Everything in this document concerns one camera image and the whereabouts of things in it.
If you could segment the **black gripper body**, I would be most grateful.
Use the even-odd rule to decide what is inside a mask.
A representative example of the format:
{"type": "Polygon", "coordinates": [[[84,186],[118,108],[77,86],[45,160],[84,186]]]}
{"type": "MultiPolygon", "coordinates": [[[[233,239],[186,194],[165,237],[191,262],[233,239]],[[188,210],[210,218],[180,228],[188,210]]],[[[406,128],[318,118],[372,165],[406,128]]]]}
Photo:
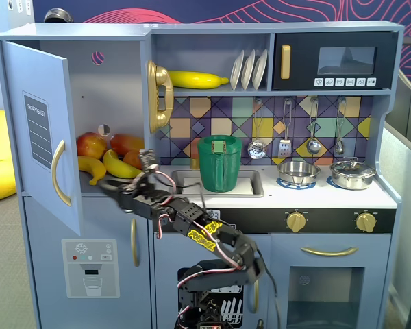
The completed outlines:
{"type": "Polygon", "coordinates": [[[157,221],[162,214],[165,203],[172,198],[168,191],[157,189],[151,183],[149,176],[140,174],[133,181],[135,190],[133,198],[133,213],[150,221],[157,221]]]}

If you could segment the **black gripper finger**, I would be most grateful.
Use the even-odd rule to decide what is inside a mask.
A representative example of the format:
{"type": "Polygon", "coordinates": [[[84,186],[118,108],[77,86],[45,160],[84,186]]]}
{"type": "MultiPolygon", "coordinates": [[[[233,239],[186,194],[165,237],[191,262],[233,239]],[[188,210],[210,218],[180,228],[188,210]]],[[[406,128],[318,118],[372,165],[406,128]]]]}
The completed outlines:
{"type": "Polygon", "coordinates": [[[133,195],[120,195],[118,205],[125,212],[134,212],[136,209],[135,197],[133,195]]]}
{"type": "Polygon", "coordinates": [[[104,193],[117,193],[119,191],[133,191],[136,187],[131,179],[104,178],[99,180],[99,188],[104,193]]]}

